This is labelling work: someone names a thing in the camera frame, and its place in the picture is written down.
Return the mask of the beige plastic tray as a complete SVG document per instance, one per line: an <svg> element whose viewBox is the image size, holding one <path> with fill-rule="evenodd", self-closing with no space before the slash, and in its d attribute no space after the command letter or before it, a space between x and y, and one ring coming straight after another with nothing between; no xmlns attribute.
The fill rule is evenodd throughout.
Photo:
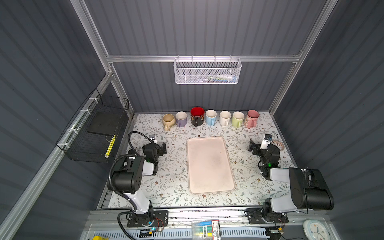
<svg viewBox="0 0 384 240"><path fill-rule="evenodd" d="M193 194L230 192L236 187L226 142L222 137L187 140L189 190Z"/></svg>

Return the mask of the clear tape roll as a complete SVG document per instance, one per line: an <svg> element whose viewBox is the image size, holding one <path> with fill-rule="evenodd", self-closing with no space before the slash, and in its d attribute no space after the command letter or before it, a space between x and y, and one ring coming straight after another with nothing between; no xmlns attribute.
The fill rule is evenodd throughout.
<svg viewBox="0 0 384 240"><path fill-rule="evenodd" d="M285 149L285 145L283 142L279 141L278 144L277 144L278 148L283 151Z"/></svg>

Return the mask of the white ceramic mug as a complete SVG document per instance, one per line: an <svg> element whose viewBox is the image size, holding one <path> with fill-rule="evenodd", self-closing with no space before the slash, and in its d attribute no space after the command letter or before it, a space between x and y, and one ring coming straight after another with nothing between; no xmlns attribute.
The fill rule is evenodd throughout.
<svg viewBox="0 0 384 240"><path fill-rule="evenodd" d="M227 127L230 123L232 114L228 111L221 111L220 112L220 119L219 123L222 127Z"/></svg>

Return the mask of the white analog clock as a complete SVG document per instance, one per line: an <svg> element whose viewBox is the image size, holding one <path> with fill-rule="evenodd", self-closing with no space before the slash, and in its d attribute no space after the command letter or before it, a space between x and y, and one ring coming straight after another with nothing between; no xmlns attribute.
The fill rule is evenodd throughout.
<svg viewBox="0 0 384 240"><path fill-rule="evenodd" d="M326 226L317 220L305 220L304 233L308 240L330 240L330 234Z"/></svg>

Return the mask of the light blue mug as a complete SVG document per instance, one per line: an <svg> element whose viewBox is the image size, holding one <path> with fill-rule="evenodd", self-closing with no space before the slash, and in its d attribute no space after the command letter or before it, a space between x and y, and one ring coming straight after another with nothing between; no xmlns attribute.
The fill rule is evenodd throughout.
<svg viewBox="0 0 384 240"><path fill-rule="evenodd" d="M215 110L206 111L206 123L208 126L214 126L216 123L217 112Z"/></svg>

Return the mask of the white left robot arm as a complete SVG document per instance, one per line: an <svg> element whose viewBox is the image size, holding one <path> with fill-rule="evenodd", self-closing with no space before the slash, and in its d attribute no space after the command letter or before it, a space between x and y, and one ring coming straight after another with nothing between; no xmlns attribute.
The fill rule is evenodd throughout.
<svg viewBox="0 0 384 240"><path fill-rule="evenodd" d="M150 142L143 146L140 155L131 142L132 134L139 134ZM127 200L132 209L126 214L127 227L155 227L158 224L168 224L168 211L155 211L152 202L141 189L143 176L156 175L159 168L159 157L167 153L165 143L159 145L155 135L132 131L128 133L128 143L131 149L126 155L116 158L110 168L107 187L118 196Z"/></svg>

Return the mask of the purple ceramic mug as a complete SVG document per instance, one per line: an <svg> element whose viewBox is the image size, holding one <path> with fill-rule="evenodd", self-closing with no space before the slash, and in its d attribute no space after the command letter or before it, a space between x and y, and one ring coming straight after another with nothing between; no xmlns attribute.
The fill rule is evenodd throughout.
<svg viewBox="0 0 384 240"><path fill-rule="evenodd" d="M177 127L185 127L188 122L188 114L186 112L178 112L175 115Z"/></svg>

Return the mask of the light green mug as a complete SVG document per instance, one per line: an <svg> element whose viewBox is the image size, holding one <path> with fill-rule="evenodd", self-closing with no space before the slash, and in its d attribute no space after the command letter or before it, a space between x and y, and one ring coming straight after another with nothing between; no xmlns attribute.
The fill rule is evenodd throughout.
<svg viewBox="0 0 384 240"><path fill-rule="evenodd" d="M232 115L232 126L234 128L241 127L244 121L245 115L242 112L234 112Z"/></svg>

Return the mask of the pink ceramic mug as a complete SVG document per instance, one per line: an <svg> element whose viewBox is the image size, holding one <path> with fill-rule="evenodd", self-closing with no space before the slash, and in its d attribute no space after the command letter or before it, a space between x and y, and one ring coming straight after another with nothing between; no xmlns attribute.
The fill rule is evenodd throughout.
<svg viewBox="0 0 384 240"><path fill-rule="evenodd" d="M257 126L259 117L260 113L258 111L249 110L244 122L245 127L248 129L255 128Z"/></svg>

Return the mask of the black floral mug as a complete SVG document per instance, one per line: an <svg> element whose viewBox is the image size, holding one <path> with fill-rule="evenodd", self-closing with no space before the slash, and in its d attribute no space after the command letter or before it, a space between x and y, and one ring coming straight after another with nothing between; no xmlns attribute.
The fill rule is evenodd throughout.
<svg viewBox="0 0 384 240"><path fill-rule="evenodd" d="M194 107L190 111L191 123L194 127L199 127L204 123L205 110L201 107Z"/></svg>

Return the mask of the clear box of markers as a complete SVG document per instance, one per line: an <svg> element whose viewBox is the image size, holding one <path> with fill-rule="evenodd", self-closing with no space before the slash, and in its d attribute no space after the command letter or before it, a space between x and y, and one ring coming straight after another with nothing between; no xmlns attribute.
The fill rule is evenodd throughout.
<svg viewBox="0 0 384 240"><path fill-rule="evenodd" d="M219 220L194 221L192 222L193 240L221 240L221 227Z"/></svg>

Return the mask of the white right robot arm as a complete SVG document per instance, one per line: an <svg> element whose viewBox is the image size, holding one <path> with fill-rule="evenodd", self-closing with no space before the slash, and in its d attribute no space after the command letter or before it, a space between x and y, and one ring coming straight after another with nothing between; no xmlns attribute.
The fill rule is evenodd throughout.
<svg viewBox="0 0 384 240"><path fill-rule="evenodd" d="M248 151L260 157L258 168L266 180L286 183L290 187L287 195L265 199L257 210L258 215L249 216L252 220L285 224L289 222L287 213L334 208L335 200L320 170L279 167L280 149L271 140L263 140L261 144L250 140Z"/></svg>

